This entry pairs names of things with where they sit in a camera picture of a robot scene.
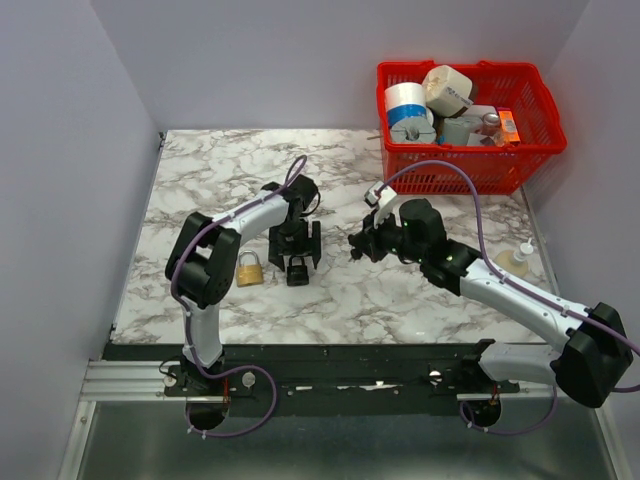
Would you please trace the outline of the large brass padlock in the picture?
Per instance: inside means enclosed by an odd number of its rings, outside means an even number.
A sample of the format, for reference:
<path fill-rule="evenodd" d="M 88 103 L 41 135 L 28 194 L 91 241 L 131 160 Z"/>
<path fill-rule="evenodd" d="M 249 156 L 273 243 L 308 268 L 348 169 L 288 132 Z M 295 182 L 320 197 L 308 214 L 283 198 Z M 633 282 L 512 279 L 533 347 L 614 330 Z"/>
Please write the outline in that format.
<path fill-rule="evenodd" d="M 258 254 L 253 250 L 244 250 L 238 255 L 236 285 L 238 288 L 261 285 L 264 273 Z"/>

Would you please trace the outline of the small metal can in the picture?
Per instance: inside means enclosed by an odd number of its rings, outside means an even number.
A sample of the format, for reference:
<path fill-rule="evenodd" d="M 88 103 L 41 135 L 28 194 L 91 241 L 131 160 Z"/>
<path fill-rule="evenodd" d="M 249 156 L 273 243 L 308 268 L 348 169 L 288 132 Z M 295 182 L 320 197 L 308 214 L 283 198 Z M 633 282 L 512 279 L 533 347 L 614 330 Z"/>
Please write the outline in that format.
<path fill-rule="evenodd" d="M 483 126 L 489 129 L 496 129 L 501 126 L 501 118 L 496 112 L 488 112 L 482 116 Z"/>

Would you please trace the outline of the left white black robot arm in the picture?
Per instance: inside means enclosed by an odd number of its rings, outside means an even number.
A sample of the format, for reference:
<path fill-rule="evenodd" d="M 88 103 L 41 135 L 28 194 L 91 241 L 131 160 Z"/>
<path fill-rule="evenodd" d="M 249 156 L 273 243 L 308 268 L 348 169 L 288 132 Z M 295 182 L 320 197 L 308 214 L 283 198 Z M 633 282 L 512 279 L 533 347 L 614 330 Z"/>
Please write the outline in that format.
<path fill-rule="evenodd" d="M 304 175 L 271 182 L 256 197 L 226 213 L 187 217 L 165 267 L 170 291 L 183 310 L 185 343 L 180 365 L 165 374 L 168 396 L 220 392 L 231 376 L 252 388 L 261 368 L 226 368 L 220 340 L 220 304 L 233 284 L 254 284 L 242 271 L 244 245 L 268 235 L 268 260 L 286 275 L 289 287 L 306 286 L 322 256 L 321 224 L 309 215 L 321 195 Z"/>

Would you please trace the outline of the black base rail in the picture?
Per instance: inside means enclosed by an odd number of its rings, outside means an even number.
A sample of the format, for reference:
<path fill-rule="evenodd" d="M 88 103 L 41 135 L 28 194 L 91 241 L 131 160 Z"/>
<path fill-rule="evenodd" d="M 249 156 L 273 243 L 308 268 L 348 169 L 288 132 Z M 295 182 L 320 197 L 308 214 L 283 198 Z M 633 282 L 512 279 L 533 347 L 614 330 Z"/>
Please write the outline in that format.
<path fill-rule="evenodd" d="M 477 365 L 489 343 L 476 344 L 228 344 L 207 379 L 177 344 L 105 347 L 107 361 L 159 361 L 169 377 L 161 391 L 184 401 L 195 417 L 453 416 L 468 398 L 484 417 L 498 418 L 501 400 L 525 384 L 490 379 Z"/>

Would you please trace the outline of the aluminium frame rail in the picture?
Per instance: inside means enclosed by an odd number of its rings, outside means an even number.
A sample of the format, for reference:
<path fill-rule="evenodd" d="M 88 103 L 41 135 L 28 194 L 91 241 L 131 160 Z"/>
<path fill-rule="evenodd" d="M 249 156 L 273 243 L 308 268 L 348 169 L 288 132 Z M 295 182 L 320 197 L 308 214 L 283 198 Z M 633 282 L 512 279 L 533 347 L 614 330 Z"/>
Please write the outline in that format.
<path fill-rule="evenodd" d="M 157 361 L 92 361 L 80 399 L 93 402 L 147 402 L 165 398 Z"/>

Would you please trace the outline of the grey box in basket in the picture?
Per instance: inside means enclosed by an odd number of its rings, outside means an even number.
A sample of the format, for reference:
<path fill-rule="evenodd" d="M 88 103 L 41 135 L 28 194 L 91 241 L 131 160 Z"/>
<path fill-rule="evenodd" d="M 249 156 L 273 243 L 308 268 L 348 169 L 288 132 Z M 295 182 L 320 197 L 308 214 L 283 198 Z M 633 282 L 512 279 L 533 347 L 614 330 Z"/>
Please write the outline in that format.
<path fill-rule="evenodd" d="M 482 129 L 483 121 L 477 116 L 445 118 L 441 125 L 441 143 L 465 147 L 472 133 Z"/>

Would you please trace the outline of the white blue tape roll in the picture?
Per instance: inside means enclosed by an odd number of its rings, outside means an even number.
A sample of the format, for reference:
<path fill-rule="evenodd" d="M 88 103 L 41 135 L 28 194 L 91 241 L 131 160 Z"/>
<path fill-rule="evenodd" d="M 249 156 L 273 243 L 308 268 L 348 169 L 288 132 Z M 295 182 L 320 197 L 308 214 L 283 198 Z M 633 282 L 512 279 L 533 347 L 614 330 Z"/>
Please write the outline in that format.
<path fill-rule="evenodd" d="M 416 82 L 402 82 L 384 90 L 388 125 L 393 127 L 406 118 L 427 117 L 423 86 Z"/>

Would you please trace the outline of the orange small box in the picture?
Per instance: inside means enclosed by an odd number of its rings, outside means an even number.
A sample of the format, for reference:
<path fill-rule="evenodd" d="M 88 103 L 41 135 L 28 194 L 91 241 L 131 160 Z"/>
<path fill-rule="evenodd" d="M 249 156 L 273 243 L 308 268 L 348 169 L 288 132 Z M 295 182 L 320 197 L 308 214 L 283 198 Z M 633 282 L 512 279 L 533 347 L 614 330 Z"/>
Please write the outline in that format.
<path fill-rule="evenodd" d="M 501 121 L 501 129 L 506 142 L 510 145 L 519 145 L 521 138 L 512 111 L 508 108 L 499 107 L 497 113 Z"/>

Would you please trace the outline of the beige paper roll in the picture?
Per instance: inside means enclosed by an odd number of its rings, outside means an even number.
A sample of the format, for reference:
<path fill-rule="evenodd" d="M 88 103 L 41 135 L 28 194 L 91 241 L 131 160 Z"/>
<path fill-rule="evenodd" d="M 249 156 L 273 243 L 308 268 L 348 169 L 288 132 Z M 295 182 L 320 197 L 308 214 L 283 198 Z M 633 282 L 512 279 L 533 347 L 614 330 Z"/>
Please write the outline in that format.
<path fill-rule="evenodd" d="M 474 104 L 474 83 L 448 65 L 429 70 L 422 81 L 426 106 L 441 117 L 455 117 Z"/>

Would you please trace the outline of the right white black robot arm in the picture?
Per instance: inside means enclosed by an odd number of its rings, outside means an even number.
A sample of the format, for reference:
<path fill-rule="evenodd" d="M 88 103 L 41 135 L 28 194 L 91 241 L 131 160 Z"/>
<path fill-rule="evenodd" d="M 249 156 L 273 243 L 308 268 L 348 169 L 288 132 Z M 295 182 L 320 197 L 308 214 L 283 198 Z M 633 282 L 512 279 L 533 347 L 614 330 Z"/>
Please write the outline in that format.
<path fill-rule="evenodd" d="M 460 367 L 460 379 L 480 392 L 494 381 L 556 386 L 574 401 L 600 407 L 633 361 L 616 309 L 567 301 L 507 273 L 482 253 L 448 238 L 426 199 L 410 200 L 381 219 L 373 210 L 348 237 L 354 259 L 389 254 L 416 263 L 434 286 L 489 306 L 526 327 L 543 344 L 489 341 Z"/>

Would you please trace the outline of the black padlock with keys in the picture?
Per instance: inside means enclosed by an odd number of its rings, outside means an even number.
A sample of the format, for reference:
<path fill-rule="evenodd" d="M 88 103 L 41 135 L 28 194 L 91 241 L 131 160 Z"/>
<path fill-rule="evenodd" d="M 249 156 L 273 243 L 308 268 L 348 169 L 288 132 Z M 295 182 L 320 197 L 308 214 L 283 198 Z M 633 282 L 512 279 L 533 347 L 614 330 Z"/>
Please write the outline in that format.
<path fill-rule="evenodd" d="M 289 287 L 309 284 L 309 272 L 303 256 L 290 256 L 286 269 L 286 283 Z"/>

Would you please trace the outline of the red plastic basket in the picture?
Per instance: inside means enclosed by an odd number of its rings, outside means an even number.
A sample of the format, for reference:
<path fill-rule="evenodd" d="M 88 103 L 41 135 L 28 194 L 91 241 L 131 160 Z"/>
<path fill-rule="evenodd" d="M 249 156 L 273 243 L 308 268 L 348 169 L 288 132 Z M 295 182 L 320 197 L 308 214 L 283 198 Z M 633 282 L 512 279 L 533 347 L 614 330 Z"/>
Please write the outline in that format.
<path fill-rule="evenodd" d="M 376 101 L 380 120 L 384 178 L 418 161 L 442 160 L 461 168 L 481 195 L 510 195 L 551 157 L 564 152 L 567 139 L 554 98 L 538 68 L 525 62 L 479 61 L 454 69 L 478 87 L 483 105 L 511 111 L 520 143 L 513 146 L 400 144 L 391 140 L 384 91 L 402 82 L 420 82 L 439 64 L 432 60 L 387 61 L 377 66 Z"/>

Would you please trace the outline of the white plastic bottle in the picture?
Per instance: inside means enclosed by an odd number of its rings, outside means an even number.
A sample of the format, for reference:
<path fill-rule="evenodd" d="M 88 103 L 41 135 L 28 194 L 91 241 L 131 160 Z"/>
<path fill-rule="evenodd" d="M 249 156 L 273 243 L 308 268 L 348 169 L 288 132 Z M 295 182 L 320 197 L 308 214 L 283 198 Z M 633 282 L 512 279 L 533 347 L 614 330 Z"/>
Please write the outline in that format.
<path fill-rule="evenodd" d="M 494 259 L 505 272 L 524 278 L 529 272 L 529 257 L 534 253 L 533 241 L 529 238 L 515 250 L 503 250 Z"/>

